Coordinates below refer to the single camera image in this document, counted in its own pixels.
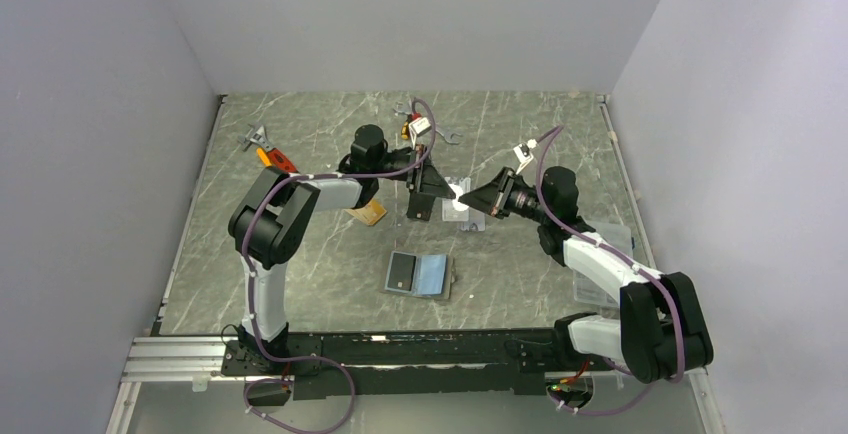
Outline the grey card holder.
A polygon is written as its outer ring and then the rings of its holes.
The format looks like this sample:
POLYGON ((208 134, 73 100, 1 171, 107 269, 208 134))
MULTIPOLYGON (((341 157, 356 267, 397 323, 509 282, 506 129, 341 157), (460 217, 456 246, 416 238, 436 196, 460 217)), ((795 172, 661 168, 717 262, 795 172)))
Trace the grey card holder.
POLYGON ((419 299, 447 301, 456 278, 454 259, 447 254, 414 254, 418 257, 415 280, 411 294, 392 293, 385 289, 386 273, 380 283, 380 291, 386 294, 419 299))

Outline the black credit card stack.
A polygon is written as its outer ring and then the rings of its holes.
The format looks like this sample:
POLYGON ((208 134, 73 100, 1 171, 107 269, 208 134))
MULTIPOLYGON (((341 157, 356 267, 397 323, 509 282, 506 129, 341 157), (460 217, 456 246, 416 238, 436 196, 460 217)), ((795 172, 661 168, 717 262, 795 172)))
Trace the black credit card stack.
POLYGON ((420 192, 411 192, 406 217, 411 220, 428 222, 431 218, 436 197, 420 192))

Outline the single silver credit card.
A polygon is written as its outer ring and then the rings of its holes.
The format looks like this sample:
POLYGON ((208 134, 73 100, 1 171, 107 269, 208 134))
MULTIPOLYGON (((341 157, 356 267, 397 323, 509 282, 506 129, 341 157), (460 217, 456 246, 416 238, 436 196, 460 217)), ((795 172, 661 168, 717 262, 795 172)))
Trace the single silver credit card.
POLYGON ((454 194, 454 197, 450 200, 451 209, 456 213, 466 213, 469 210, 469 206, 464 204, 460 200, 460 197, 469 189, 470 180, 468 178, 453 179, 449 182, 449 187, 454 194))

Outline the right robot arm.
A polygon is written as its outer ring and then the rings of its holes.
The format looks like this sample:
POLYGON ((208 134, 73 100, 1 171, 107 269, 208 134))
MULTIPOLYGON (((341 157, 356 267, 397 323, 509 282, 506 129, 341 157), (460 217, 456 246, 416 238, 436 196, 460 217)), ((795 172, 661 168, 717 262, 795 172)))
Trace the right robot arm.
POLYGON ((514 214, 536 222, 543 252, 617 303, 615 319, 581 312, 557 320, 550 345, 555 363, 574 369, 588 356, 603 357, 644 384, 711 364, 714 348, 692 279, 663 274, 616 250, 579 215, 578 197, 575 173, 554 166, 534 186, 504 168, 459 198, 497 219, 514 214))

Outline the gold credit card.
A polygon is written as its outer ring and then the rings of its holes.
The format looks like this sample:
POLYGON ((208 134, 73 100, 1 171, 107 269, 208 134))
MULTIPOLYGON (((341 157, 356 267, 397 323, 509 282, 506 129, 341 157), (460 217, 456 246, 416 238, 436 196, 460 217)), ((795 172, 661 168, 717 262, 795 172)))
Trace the gold credit card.
POLYGON ((376 199, 357 209, 346 209, 345 212, 366 226, 376 225, 386 214, 387 210, 376 199))

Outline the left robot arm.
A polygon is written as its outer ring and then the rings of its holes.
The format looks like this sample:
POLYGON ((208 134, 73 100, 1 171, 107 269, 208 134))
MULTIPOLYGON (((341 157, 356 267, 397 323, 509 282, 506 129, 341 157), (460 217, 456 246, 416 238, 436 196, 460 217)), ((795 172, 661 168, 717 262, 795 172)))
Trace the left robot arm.
POLYGON ((383 130, 359 127, 336 171, 291 174, 264 169, 231 216, 228 232, 244 269, 246 307, 238 329, 248 361, 264 374, 279 371, 289 354, 284 307, 286 271, 314 213, 359 209, 376 195, 379 182, 405 184, 412 218, 428 220, 436 199, 455 192, 430 160, 431 146, 390 149, 383 130))

